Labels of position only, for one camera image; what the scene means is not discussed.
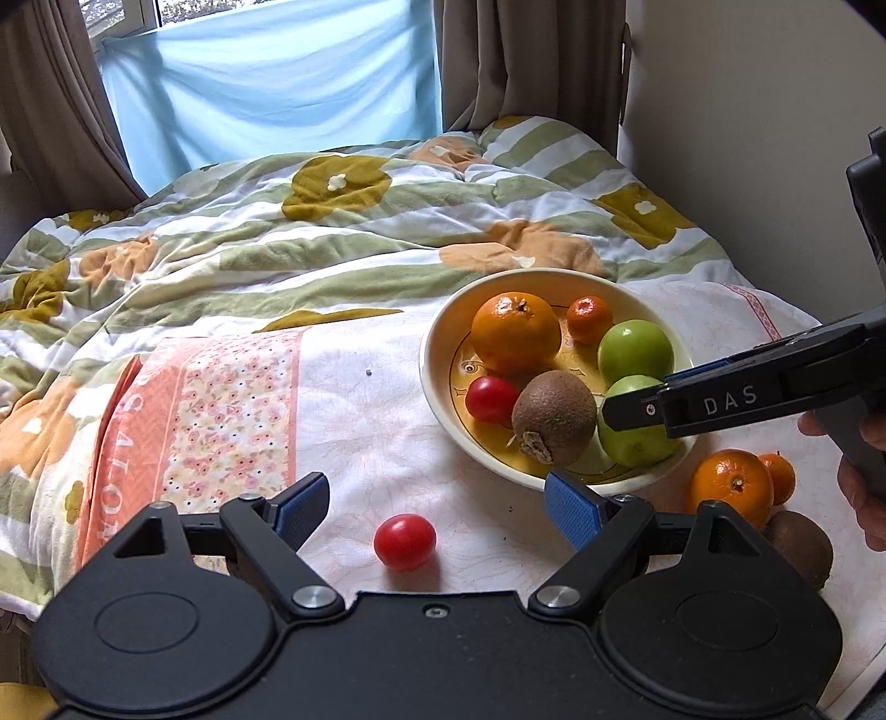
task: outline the fruit bowl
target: fruit bowl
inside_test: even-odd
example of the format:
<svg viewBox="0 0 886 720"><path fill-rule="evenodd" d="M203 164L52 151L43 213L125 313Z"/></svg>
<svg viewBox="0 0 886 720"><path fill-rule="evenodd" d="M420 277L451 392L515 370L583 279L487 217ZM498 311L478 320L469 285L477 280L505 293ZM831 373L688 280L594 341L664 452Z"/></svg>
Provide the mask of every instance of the fruit bowl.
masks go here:
<svg viewBox="0 0 886 720"><path fill-rule="evenodd" d="M554 308L563 329L563 345L554 367L579 376L594 392L598 406L606 386L596 367L596 348L572 343L563 320L566 309L579 297L603 298L612 308L616 323L639 318L658 325L673 345L675 371L690 368L693 362L686 343L652 308L608 280L574 270L509 270L477 280L450 297L431 322L420 351L422 390L431 411L458 446L481 465L527 488L542 490L552 468L521 453L517 443L508 447L512 435L508 428L477 422L464 407L468 385L486 374L470 344L471 320L484 302L508 292L538 295ZM569 469L603 495L634 492L669 473L686 457L695 441L695 437L683 438L669 458L632 470L613 463L595 434L587 450Z"/></svg>

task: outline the light blue sheet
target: light blue sheet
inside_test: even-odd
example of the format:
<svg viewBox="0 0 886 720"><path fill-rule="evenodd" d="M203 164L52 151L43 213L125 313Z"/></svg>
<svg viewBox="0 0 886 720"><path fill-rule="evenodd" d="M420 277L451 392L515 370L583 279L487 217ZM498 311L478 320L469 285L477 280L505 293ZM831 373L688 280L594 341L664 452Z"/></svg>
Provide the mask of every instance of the light blue sheet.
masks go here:
<svg viewBox="0 0 886 720"><path fill-rule="evenodd" d="M431 0L276 0L97 54L136 180L440 133Z"/></svg>

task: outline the wall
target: wall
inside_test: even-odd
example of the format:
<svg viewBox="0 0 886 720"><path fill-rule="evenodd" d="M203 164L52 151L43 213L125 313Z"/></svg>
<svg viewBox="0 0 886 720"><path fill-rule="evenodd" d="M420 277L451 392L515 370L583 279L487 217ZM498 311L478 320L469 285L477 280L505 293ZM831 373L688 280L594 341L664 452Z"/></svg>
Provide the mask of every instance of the wall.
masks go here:
<svg viewBox="0 0 886 720"><path fill-rule="evenodd" d="M886 125L886 43L840 0L628 0L623 161L755 286L827 320L883 287L845 169Z"/></svg>

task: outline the bed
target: bed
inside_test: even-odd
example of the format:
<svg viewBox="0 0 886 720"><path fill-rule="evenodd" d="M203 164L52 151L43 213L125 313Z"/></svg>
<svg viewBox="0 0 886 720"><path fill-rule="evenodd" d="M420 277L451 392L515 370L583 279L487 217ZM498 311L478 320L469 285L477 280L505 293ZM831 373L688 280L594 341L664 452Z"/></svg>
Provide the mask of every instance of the bed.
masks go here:
<svg viewBox="0 0 886 720"><path fill-rule="evenodd" d="M313 470L330 516L302 553L347 597L525 595L569 547L538 493L446 438L417 370L440 303L520 267L626 284L699 362L816 325L591 138L540 117L224 163L128 212L44 219L0 269L0 607L37 618L146 502L207 512ZM886 558L839 494L839 454L793 419L704 437L695 461L719 447L787 455L789 507L834 543L824 597L845 650L822 707L846 716L886 662ZM691 466L647 497L677 509ZM441 552L389 575L372 533L405 511L434 522Z"/></svg>

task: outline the orange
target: orange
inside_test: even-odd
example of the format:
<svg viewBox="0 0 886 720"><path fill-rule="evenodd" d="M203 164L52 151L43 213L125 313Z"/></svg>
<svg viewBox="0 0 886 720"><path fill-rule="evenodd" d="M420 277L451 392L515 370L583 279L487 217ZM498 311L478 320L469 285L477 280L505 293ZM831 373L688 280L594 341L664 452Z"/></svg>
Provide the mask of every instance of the orange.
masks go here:
<svg viewBox="0 0 886 720"><path fill-rule="evenodd" d="M773 481L752 452L719 450L696 468L686 495L687 512L695 513L703 500L729 503L751 525L761 528L773 508Z"/></svg>
<svg viewBox="0 0 886 720"><path fill-rule="evenodd" d="M582 345L599 345L612 323L612 308L595 295L578 298L566 310L569 335Z"/></svg>
<svg viewBox="0 0 886 720"><path fill-rule="evenodd" d="M777 452L761 455L760 459L773 479L773 505L784 505L790 500L790 496L794 494L794 488L797 486L794 466Z"/></svg>
<svg viewBox="0 0 886 720"><path fill-rule="evenodd" d="M490 298L470 324L470 341L487 370L518 375L543 370L560 351L560 321L537 295Z"/></svg>

